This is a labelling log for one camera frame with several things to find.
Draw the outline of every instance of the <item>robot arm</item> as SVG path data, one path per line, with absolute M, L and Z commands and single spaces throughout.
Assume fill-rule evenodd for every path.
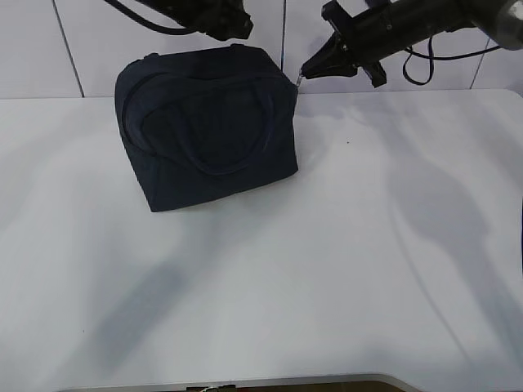
M 154 24 L 119 0 L 104 1 L 140 25 L 169 35 L 186 35 L 199 31 L 219 41 L 226 41 L 230 38 L 247 39 L 253 30 L 251 17 L 244 10 L 243 0 L 137 0 L 175 20 L 184 26 L 183 29 Z
M 336 0 L 322 16 L 333 36 L 302 66 L 305 78 L 353 77 L 362 68 L 375 87 L 387 83 L 380 60 L 444 31 L 479 27 L 501 47 L 523 47 L 523 0 L 381 0 L 351 17 Z

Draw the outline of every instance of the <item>table surface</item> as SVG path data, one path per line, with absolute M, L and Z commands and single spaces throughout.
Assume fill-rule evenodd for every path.
M 0 100 L 0 118 L 0 390 L 523 389 L 514 93 L 300 96 L 298 175 L 163 214 L 112 99 Z

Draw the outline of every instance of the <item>white wall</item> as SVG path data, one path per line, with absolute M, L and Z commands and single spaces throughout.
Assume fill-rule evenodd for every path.
M 164 25 L 168 18 L 123 0 L 144 16 Z M 312 56 L 333 32 L 321 18 L 327 0 L 287 0 L 284 71 L 296 80 L 304 61 Z M 340 0 L 355 15 L 365 9 L 364 0 Z M 79 81 L 86 96 L 111 96 L 114 81 L 123 67 L 151 52 L 174 53 L 229 45 L 202 34 L 169 37 L 151 32 L 119 14 L 102 0 L 56 0 Z M 245 0 L 253 16 L 252 37 L 244 42 L 263 47 L 277 64 L 282 55 L 284 0 Z M 440 56 L 479 51 L 487 37 L 477 29 L 443 33 L 435 39 Z M 417 49 L 425 51 L 426 45 Z M 65 41 L 52 0 L 0 0 L 0 98 L 80 96 Z M 510 88 L 523 94 L 523 51 L 500 51 L 480 57 L 436 63 L 436 76 L 426 87 L 416 87 L 401 73 L 406 54 L 385 59 L 389 83 L 379 90 Z M 413 58 L 413 77 L 424 79 L 425 60 Z M 367 76 L 325 78 L 304 82 L 302 92 L 374 91 Z
M 485 55 L 474 88 L 507 88 L 523 96 L 523 51 L 501 50 Z
M 174 25 L 167 17 L 132 0 L 122 1 L 161 25 Z M 171 37 L 143 28 L 101 0 L 57 0 L 65 34 L 86 96 L 111 96 L 114 81 L 132 61 L 151 52 L 160 54 L 223 47 L 233 41 L 218 42 L 196 33 Z M 247 0 L 255 29 L 243 43 L 263 47 L 279 64 L 283 32 L 283 0 Z
M 0 0 L 0 99 L 80 96 L 51 0 Z

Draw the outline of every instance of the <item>bag handle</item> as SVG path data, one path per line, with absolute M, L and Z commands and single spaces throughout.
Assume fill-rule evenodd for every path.
M 190 142 L 188 133 L 190 129 L 189 122 L 178 105 L 171 105 L 169 106 L 169 109 L 163 110 L 163 113 L 165 114 L 177 135 L 178 141 L 186 157 L 201 172 L 210 176 L 224 176 L 227 174 L 232 174 L 250 166 L 252 163 L 261 158 L 265 153 L 266 147 L 269 144 L 270 138 L 272 137 L 275 129 L 275 107 L 274 102 L 267 91 L 264 91 L 264 89 L 262 89 L 260 86 L 255 86 L 253 90 L 263 108 L 265 126 L 261 132 L 260 137 L 255 142 L 251 153 L 247 157 L 240 159 L 238 162 L 229 166 L 212 167 L 203 162 L 202 159 L 198 157 L 194 146 Z

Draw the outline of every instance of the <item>bag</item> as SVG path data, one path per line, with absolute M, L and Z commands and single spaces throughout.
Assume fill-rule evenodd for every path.
M 243 45 L 131 63 L 116 83 L 118 126 L 153 212 L 206 203 L 297 172 L 297 87 Z

